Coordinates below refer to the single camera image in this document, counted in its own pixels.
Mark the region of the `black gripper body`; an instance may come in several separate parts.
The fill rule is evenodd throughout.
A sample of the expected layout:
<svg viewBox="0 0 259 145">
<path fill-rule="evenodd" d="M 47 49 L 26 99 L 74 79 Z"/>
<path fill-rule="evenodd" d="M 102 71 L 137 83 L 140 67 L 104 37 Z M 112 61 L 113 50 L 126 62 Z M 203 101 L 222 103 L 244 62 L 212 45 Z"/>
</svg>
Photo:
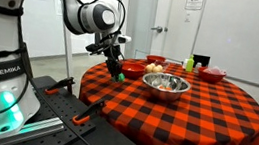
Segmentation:
<svg viewBox="0 0 259 145">
<path fill-rule="evenodd" d="M 108 68 L 112 68 L 114 70 L 121 69 L 121 62 L 118 57 L 121 55 L 120 46 L 119 45 L 108 45 L 108 44 L 90 44 L 85 47 L 90 54 L 104 54 L 107 57 L 106 65 Z"/>
</svg>

